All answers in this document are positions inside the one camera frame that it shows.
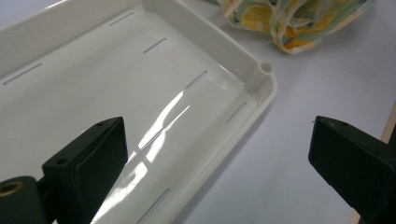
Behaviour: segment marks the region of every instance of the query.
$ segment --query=plastic tray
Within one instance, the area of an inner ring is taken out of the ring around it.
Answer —
[[[0,78],[2,180],[41,177],[85,129],[124,117],[129,160],[97,223],[171,222],[276,94],[270,64],[177,0],[134,4]]]

